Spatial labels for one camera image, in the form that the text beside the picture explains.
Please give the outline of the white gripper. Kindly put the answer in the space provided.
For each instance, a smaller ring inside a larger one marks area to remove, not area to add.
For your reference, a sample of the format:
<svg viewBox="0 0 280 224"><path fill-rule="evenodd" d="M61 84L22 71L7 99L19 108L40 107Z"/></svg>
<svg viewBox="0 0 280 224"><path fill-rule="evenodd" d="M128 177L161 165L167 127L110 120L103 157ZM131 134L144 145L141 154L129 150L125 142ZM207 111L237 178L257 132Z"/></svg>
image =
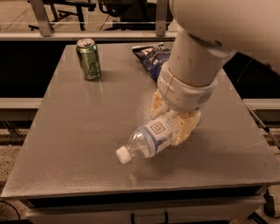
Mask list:
<svg viewBox="0 0 280 224"><path fill-rule="evenodd" d="M217 81L214 80L204 87L190 86L178 80L166 63L161 68L157 84L158 90L152 96L150 117L159 117L166 113L169 107L177 111L171 117L172 145L176 147L186 141L198 126L201 111L196 109L201 109L210 100Z"/></svg>

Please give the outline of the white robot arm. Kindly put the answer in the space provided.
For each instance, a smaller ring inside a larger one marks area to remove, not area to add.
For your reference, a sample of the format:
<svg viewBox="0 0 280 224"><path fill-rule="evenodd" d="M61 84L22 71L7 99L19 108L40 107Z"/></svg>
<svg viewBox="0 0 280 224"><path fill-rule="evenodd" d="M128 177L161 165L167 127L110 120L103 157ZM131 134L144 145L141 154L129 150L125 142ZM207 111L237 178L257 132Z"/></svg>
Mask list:
<svg viewBox="0 0 280 224"><path fill-rule="evenodd" d="M280 72L280 0L169 0L169 6L179 30L158 77L151 116L175 112L171 144L177 146L198 124L219 69L235 53Z"/></svg>

